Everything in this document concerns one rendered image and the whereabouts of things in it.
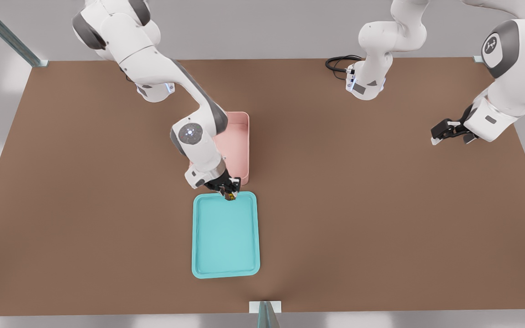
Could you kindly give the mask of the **pale blue-green tray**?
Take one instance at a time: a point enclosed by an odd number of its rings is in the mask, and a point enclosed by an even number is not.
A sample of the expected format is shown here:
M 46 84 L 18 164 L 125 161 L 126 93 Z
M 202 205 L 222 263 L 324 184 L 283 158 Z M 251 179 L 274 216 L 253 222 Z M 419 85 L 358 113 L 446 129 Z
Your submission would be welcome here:
M 227 201 L 218 193 L 192 204 L 192 274 L 198 279 L 252 276 L 260 270 L 256 195 Z

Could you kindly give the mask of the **pink rectangular box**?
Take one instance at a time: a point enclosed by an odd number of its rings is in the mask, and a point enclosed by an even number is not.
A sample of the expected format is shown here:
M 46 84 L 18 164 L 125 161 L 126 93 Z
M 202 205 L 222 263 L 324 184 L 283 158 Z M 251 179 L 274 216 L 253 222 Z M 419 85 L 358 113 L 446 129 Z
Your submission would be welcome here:
M 245 112 L 202 108 L 176 123 L 170 137 L 185 157 L 196 160 L 184 175 L 193 189 L 221 176 L 240 177 L 241 187 L 246 184 L 249 116 Z

